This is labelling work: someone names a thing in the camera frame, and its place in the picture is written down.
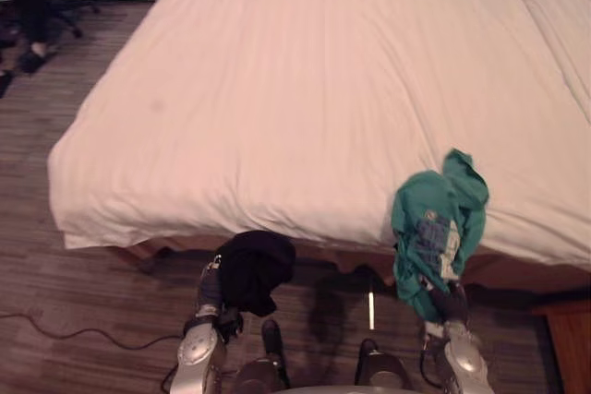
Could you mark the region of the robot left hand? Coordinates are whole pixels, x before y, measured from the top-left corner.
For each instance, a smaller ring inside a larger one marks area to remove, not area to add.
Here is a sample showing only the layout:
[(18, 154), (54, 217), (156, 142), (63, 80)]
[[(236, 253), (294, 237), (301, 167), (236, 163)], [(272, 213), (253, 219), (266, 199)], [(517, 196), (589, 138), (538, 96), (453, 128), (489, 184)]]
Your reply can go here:
[(244, 318), (223, 299), (221, 265), (222, 256), (216, 254), (201, 272), (195, 318), (209, 320), (227, 344), (243, 332)]

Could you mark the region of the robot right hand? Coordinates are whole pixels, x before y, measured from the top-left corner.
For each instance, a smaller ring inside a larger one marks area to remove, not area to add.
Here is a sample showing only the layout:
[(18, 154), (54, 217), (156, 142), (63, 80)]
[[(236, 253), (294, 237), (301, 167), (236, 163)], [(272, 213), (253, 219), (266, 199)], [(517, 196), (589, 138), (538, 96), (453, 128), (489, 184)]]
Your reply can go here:
[(450, 281), (446, 291), (433, 286), (428, 290), (428, 297), (433, 306), (433, 313), (429, 316), (431, 322), (458, 322), (467, 325), (468, 302), (464, 288), (459, 282)]

